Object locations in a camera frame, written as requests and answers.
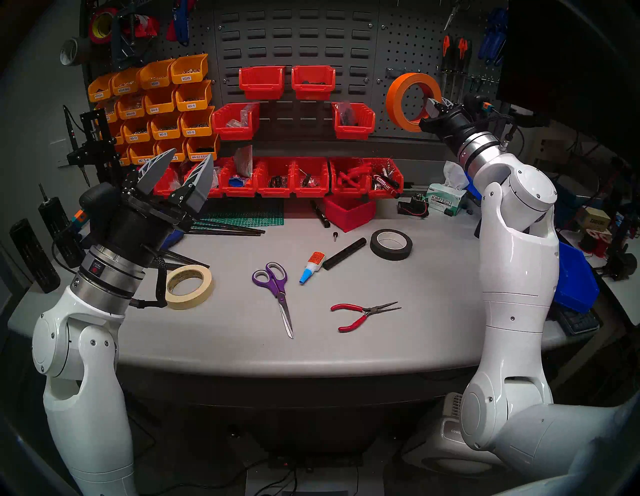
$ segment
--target workbench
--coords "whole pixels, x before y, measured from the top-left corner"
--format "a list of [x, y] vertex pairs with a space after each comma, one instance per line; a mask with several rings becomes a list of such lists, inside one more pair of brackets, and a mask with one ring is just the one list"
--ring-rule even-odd
[[[189, 310], [129, 307], [118, 334], [118, 363], [244, 378], [409, 374], [477, 365], [485, 323], [474, 237], [478, 207], [473, 215], [462, 211], [456, 217], [431, 211], [424, 220], [395, 209], [395, 200], [378, 202], [376, 218], [346, 234], [323, 228], [305, 209], [285, 213], [283, 226], [266, 227], [260, 237], [186, 235], [173, 250], [211, 265], [212, 295]], [[381, 228], [411, 237], [406, 260], [373, 254], [368, 242]], [[339, 232], [336, 242], [333, 231]], [[367, 246], [330, 271], [314, 273], [305, 285], [298, 283], [311, 253], [329, 257], [360, 237]], [[294, 339], [285, 332], [276, 299], [251, 280], [271, 261], [289, 275], [285, 290]], [[70, 273], [59, 272], [62, 283], [54, 292], [32, 286], [11, 316], [10, 329], [31, 335], [37, 317], [71, 281]], [[153, 300], [156, 271], [146, 272], [136, 298]], [[360, 314], [330, 312], [337, 303], [370, 307], [396, 300], [401, 310], [374, 315], [351, 333], [337, 328]], [[545, 322], [543, 349], [567, 342], [556, 322]]]

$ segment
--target purple scissors handle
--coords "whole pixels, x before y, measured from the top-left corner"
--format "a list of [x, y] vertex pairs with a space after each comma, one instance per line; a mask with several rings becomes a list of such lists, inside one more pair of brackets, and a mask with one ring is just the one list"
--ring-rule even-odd
[[[277, 269], [279, 272], [281, 272], [281, 274], [284, 275], [284, 277], [282, 279], [278, 279], [271, 268]], [[261, 281], [256, 276], [265, 276], [267, 280]], [[251, 276], [251, 279], [253, 280], [253, 283], [255, 285], [269, 289], [273, 293], [273, 296], [275, 296], [276, 298], [278, 298], [278, 295], [280, 293], [285, 294], [284, 285], [287, 282], [287, 272], [277, 262], [269, 262], [264, 267], [264, 270], [256, 270], [256, 272], [254, 272]]]

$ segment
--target green cutting mat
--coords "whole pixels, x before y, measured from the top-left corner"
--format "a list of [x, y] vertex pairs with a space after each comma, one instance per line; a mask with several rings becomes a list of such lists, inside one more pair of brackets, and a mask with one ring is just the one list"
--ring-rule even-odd
[[[242, 227], [284, 225], [282, 198], [222, 198], [207, 204], [203, 220], [214, 220]], [[192, 229], [210, 229], [194, 222]]]

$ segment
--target pegboard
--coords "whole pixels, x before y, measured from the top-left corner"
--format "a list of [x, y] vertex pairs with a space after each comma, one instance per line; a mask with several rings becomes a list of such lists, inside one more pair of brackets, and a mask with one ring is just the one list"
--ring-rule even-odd
[[[255, 65], [284, 65], [285, 91], [278, 101], [261, 102], [260, 129], [254, 137], [262, 141], [334, 140], [333, 113], [329, 102], [297, 100], [291, 88], [294, 65], [331, 65], [336, 69], [332, 101], [363, 102], [376, 112], [376, 127], [369, 140], [429, 141], [431, 134], [397, 129], [385, 110], [388, 67], [423, 72], [440, 83], [442, 30], [451, 11], [447, 0], [427, 0], [418, 5], [406, 0], [350, 0], [343, 2], [200, 1], [189, 15], [189, 46], [166, 40], [172, 0], [155, 0], [139, 12], [159, 20], [160, 30], [151, 44], [151, 60], [209, 54], [212, 105], [243, 102], [238, 69]], [[470, 74], [498, 81], [500, 68], [485, 66], [477, 59], [488, 12], [504, 6], [503, 0], [475, 0], [460, 11], [448, 33], [472, 41]], [[94, 77], [109, 71], [106, 64], [92, 64]], [[444, 95], [451, 92], [453, 76], [447, 78]], [[470, 80], [465, 81], [468, 89]], [[485, 83], [482, 93], [495, 101], [496, 84]], [[458, 91], [451, 98], [458, 100]], [[404, 97], [408, 118], [422, 106], [417, 86]]]

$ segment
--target orange tape roll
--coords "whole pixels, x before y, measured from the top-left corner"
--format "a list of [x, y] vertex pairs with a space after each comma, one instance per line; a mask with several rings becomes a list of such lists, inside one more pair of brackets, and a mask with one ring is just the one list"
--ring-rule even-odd
[[[410, 86], [417, 84], [424, 94], [424, 102], [422, 104], [422, 111], [415, 120], [409, 120], [404, 116], [402, 110], [402, 99], [404, 94]], [[428, 118], [429, 115], [425, 110], [427, 99], [433, 98], [438, 102], [442, 102], [442, 93], [440, 92], [440, 86], [431, 76], [426, 74], [420, 74], [417, 72], [408, 72], [398, 77], [389, 88], [387, 92], [387, 113], [391, 121], [398, 127], [410, 132], [421, 132], [420, 119], [422, 117]]]

